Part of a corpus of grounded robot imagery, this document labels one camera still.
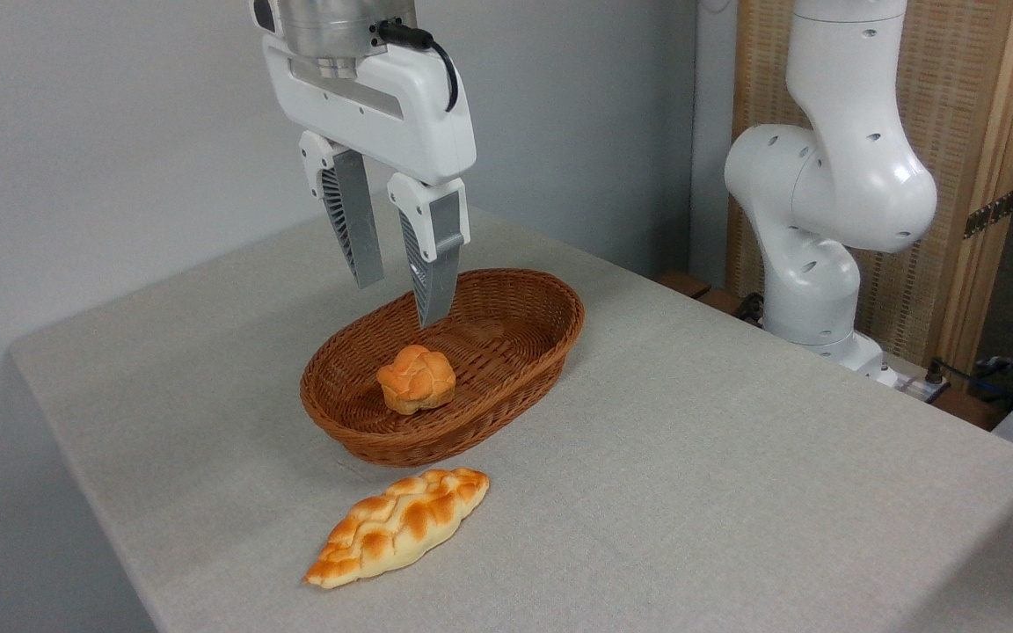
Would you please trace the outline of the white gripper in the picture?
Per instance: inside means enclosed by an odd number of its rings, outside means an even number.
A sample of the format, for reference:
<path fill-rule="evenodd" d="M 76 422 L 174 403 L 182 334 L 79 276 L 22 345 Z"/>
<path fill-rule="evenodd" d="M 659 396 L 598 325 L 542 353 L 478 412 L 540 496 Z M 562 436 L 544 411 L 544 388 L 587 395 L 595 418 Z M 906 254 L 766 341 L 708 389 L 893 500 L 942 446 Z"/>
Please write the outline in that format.
<path fill-rule="evenodd" d="M 435 53 L 405 47 L 362 59 L 353 79 L 321 76 L 317 62 L 290 55 L 271 35 L 264 54 L 279 105 L 309 130 L 299 137 L 302 164 L 355 284 L 365 288 L 383 276 L 365 155 L 402 172 L 391 176 L 387 191 L 399 209 L 419 327 L 445 319 L 461 248 L 470 242 L 458 178 L 476 161 L 465 91 L 458 90 L 447 111 L 445 64 Z"/>

